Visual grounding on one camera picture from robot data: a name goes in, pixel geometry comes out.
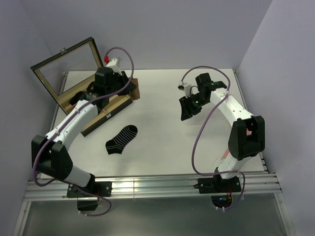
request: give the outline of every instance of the black bracket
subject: black bracket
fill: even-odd
[[[241,192],[240,180],[237,176],[229,179],[222,179],[220,175],[213,176],[212,178],[199,178],[198,184],[194,188],[199,189],[200,194],[205,193],[227,193]]]
[[[237,160],[256,156],[265,149],[265,120],[261,116],[233,122],[228,149]]]
[[[112,182],[104,181],[104,182],[95,182],[95,187],[91,192],[94,195],[101,196],[101,197],[110,197],[112,192]],[[85,198],[90,197],[89,195],[85,195],[77,190],[75,187],[68,186],[67,191],[67,198]]]
[[[98,199],[97,200],[78,200],[77,201],[77,208],[79,211],[94,211],[98,206]]]

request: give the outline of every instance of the cable clip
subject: cable clip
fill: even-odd
[[[77,106],[75,106],[73,109],[75,110],[76,113],[80,113],[80,110],[79,108],[77,108]]]
[[[222,94],[222,95],[220,96],[220,98],[221,98],[221,99],[224,99],[225,97],[228,98],[229,95],[230,95],[230,91],[227,90],[224,94]]]
[[[55,129],[55,134],[57,134],[58,136],[60,135],[58,127]]]

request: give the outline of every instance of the box lid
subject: box lid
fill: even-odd
[[[31,70],[46,87],[60,107],[69,113],[72,109],[69,100],[94,80],[94,73],[103,67],[96,43],[92,37],[68,48],[61,48],[60,53],[34,65]],[[90,71],[80,76],[77,81],[67,83],[68,73],[73,71]]]

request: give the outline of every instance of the red part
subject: red part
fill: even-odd
[[[109,58],[107,56],[104,56],[104,62],[107,64],[109,62]]]

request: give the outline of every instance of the wooden box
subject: wooden box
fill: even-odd
[[[92,37],[34,65],[31,70],[58,103],[69,114],[73,106],[70,99],[79,91],[86,91],[95,80],[95,71],[103,67],[102,59]],[[129,95],[112,96],[109,104],[82,130],[88,135],[101,124],[132,103]]]

